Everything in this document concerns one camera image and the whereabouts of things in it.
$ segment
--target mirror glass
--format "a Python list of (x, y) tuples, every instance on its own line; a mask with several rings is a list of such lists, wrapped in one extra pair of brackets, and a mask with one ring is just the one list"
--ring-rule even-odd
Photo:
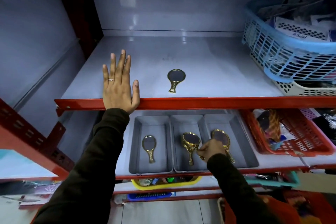
[(142, 140), (142, 146), (145, 150), (153, 150), (155, 148), (156, 139), (153, 136), (145, 136)]
[(212, 138), (221, 141), (223, 145), (229, 144), (229, 138), (226, 134), (224, 134), (222, 131), (214, 130), (212, 132)]
[(181, 82), (186, 78), (186, 74), (182, 70), (174, 69), (169, 71), (168, 78), (173, 82)]
[(192, 144), (199, 144), (201, 142), (200, 138), (197, 135), (187, 133), (184, 135), (184, 139)]

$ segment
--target person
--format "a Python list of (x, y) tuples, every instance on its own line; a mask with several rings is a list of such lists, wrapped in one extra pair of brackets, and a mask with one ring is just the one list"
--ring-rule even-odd
[[(34, 224), (106, 224), (115, 185), (115, 168), (123, 147), (123, 133), (129, 115), (140, 103), (139, 82), (133, 82), (131, 96), (129, 72), (131, 56), (123, 50), (116, 65), (111, 54), (110, 72), (103, 65), (103, 102), (106, 111), (93, 128), (93, 140), (69, 176), (38, 212)], [(279, 220), (256, 195), (225, 155), (220, 141), (211, 139), (198, 151), (237, 218), (237, 223), (274, 223)]]

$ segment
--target ornate gold hand mirror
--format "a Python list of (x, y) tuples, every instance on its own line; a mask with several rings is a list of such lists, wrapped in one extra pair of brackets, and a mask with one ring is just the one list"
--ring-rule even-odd
[(186, 74), (180, 69), (170, 70), (168, 73), (168, 79), (171, 82), (169, 92), (176, 93), (176, 86), (186, 78)]
[(156, 139), (153, 136), (145, 136), (142, 140), (142, 147), (148, 153), (149, 163), (154, 163), (154, 149), (156, 146)]
[(189, 153), (189, 165), (192, 166), (193, 162), (193, 151), (198, 150), (200, 145), (200, 138), (191, 132), (186, 132), (182, 135), (182, 145)]
[(231, 156), (229, 149), (230, 149), (230, 138), (227, 133), (225, 133), (223, 130), (215, 129), (211, 133), (211, 138), (214, 138), (218, 141), (221, 141), (223, 144), (223, 147), (225, 149), (226, 155), (228, 156), (229, 160), (234, 163), (235, 159)]

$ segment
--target black sleeve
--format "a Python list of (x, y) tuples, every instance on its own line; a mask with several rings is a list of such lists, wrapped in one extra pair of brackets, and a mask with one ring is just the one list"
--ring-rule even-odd
[(107, 223), (116, 164), (128, 123), (128, 113), (122, 109), (108, 109), (104, 113), (83, 156), (40, 209), (33, 224)]
[(281, 224), (224, 154), (213, 155), (207, 167), (217, 179), (225, 200), (237, 218), (237, 224)]

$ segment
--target light blue basket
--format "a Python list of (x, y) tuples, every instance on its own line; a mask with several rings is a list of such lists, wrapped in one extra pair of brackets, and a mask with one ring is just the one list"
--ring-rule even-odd
[(242, 43), (264, 66), (274, 81), (328, 81), (336, 83), (336, 42), (308, 42), (285, 35), (262, 21), (256, 13), (262, 7), (281, 4), (279, 0), (260, 0), (247, 4)]
[(248, 184), (260, 184), (262, 186), (269, 186), (269, 187), (297, 187), (300, 185), (299, 177), (297, 176), (296, 172), (290, 171), (287, 173), (290, 182), (277, 182), (277, 181), (267, 181), (267, 180), (258, 180), (258, 179), (248, 179), (246, 178), (246, 181)]

